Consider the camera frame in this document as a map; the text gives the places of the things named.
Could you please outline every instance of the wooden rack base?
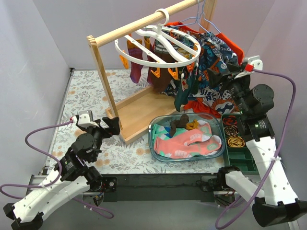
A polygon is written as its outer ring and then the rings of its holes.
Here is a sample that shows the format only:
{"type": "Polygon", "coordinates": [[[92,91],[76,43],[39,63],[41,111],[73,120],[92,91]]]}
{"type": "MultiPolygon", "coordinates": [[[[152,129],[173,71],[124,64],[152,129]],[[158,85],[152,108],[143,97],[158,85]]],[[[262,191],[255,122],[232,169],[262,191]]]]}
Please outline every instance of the wooden rack base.
{"type": "MultiPolygon", "coordinates": [[[[120,136],[130,144],[147,133],[149,123],[157,116],[176,113],[174,98],[155,93],[151,86],[133,94],[116,104],[123,129],[120,136]]],[[[115,117],[111,108],[106,109],[108,117],[115,117]]]]}

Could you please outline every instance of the gray wall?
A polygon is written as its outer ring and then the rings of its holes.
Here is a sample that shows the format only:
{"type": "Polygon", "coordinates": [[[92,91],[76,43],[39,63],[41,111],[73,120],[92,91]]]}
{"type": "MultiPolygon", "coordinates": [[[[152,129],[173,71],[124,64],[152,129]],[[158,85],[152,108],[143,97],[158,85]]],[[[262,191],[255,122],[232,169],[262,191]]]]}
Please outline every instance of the gray wall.
{"type": "MultiPolygon", "coordinates": [[[[28,184],[45,156],[24,143],[30,131],[56,123],[69,68],[32,0],[0,0],[0,184],[28,184]]],[[[53,131],[30,141],[48,150],[53,131]]],[[[6,189],[17,196],[24,189],[6,189]]],[[[11,220],[2,207],[16,202],[0,194],[0,229],[11,220]]]]}
{"type": "MultiPolygon", "coordinates": [[[[274,1],[219,0],[213,22],[247,51],[274,1]]],[[[65,61],[76,69],[95,69],[87,45],[88,35],[103,35],[177,2],[179,0],[34,0],[65,61]]],[[[170,22],[195,16],[196,10],[194,6],[179,12],[170,17],[170,22]]],[[[127,50],[125,40],[120,40],[120,47],[127,50]]],[[[100,49],[105,68],[123,68],[114,43],[100,49]]]]}
{"type": "MultiPolygon", "coordinates": [[[[281,157],[289,181],[301,200],[307,200],[306,11],[305,0],[276,1],[248,51],[248,55],[260,54],[264,70],[283,73],[296,82],[297,95],[281,157]]],[[[269,115],[279,139],[290,102],[291,84],[278,77],[258,74],[252,75],[252,81],[266,83],[275,91],[275,107],[269,115]]],[[[299,219],[299,224],[301,229],[306,229],[307,217],[299,219]]]]}

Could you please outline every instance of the table surface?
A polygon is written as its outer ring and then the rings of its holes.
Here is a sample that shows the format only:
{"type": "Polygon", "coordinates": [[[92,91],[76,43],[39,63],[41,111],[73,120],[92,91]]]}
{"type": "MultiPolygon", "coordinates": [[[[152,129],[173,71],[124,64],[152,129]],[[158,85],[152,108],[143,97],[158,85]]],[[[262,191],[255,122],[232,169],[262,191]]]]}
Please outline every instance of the table surface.
{"type": "MultiPolygon", "coordinates": [[[[147,69],[142,70],[138,84],[130,79],[130,70],[108,70],[106,74],[115,102],[145,88],[148,83],[147,69]]],[[[79,111],[92,110],[94,119],[106,116],[109,107],[106,94],[97,71],[75,71],[69,86],[61,122],[66,122],[79,111]]],[[[60,159],[81,133],[75,125],[60,127],[56,134],[52,155],[60,159]]],[[[155,174],[155,173],[216,173],[224,166],[223,156],[181,163],[164,163],[151,156],[147,134],[126,145],[119,137],[104,139],[102,153],[94,165],[101,174],[155,174]]],[[[53,169],[55,161],[47,159],[47,173],[53,169]]]]}

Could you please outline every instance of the blue wire hanger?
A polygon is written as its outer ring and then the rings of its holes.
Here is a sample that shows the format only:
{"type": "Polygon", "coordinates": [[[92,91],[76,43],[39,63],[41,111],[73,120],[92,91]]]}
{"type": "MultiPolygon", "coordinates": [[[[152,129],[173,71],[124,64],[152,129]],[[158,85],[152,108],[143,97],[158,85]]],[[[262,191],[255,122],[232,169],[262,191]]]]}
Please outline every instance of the blue wire hanger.
{"type": "Polygon", "coordinates": [[[213,25],[214,28],[220,33],[221,31],[220,31],[212,22],[210,22],[209,20],[207,20],[207,19],[205,18],[204,9],[205,9],[206,0],[204,0],[203,5],[202,5],[202,7],[201,7],[201,9],[202,9],[201,14],[200,14],[200,16],[198,16],[198,15],[199,15],[199,8],[200,8],[200,1],[199,1],[199,0],[197,0],[197,1],[198,1],[198,5],[197,5],[197,14],[196,14],[196,17],[189,17],[189,18],[187,18],[187,19],[181,21],[181,23],[182,23],[182,22],[185,22],[185,21],[187,21],[187,20],[189,20],[189,19],[195,19],[195,22],[193,22],[193,23],[188,23],[188,24],[183,24],[183,25],[174,25],[174,26],[172,26],[172,27],[180,27],[180,26],[184,26],[184,25],[193,25],[193,24],[197,23],[202,29],[204,29],[206,32],[209,33],[209,31],[206,30],[206,29],[200,24],[200,22],[199,22],[199,19],[200,19],[201,17],[203,17],[205,21],[207,21],[207,22],[209,22],[211,25],[213,25]]]}

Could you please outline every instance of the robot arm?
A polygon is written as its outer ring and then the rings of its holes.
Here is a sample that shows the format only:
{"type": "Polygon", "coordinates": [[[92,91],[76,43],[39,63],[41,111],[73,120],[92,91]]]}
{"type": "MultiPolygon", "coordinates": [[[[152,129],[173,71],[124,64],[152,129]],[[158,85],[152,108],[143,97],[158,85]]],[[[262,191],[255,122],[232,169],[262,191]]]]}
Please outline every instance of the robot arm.
{"type": "Polygon", "coordinates": [[[52,186],[44,185],[56,179],[59,174],[58,164],[40,184],[42,188],[33,190],[22,200],[15,204],[7,204],[3,208],[6,216],[14,220],[12,229],[37,230],[51,213],[78,194],[88,190],[101,190],[102,175],[94,166],[88,167],[86,163],[97,160],[104,138],[119,134],[118,117],[103,118],[108,128],[102,128],[100,120],[93,120],[92,111],[80,112],[72,120],[86,133],[77,137],[60,160],[62,172],[52,186]]]}
{"type": "MultiPolygon", "coordinates": [[[[229,90],[241,117],[238,130],[250,150],[261,179],[265,177],[271,161],[275,164],[252,206],[256,221],[262,226],[294,221],[307,213],[307,202],[300,201],[283,170],[280,158],[275,158],[274,132],[266,113],[274,107],[273,90],[265,84],[249,88],[251,70],[262,70],[259,56],[246,58],[241,66],[228,64],[228,72],[208,70],[210,87],[223,83],[221,90],[229,90]]],[[[235,189],[249,201],[258,188],[236,166],[223,167],[218,172],[218,182],[223,188],[235,189]]]]}

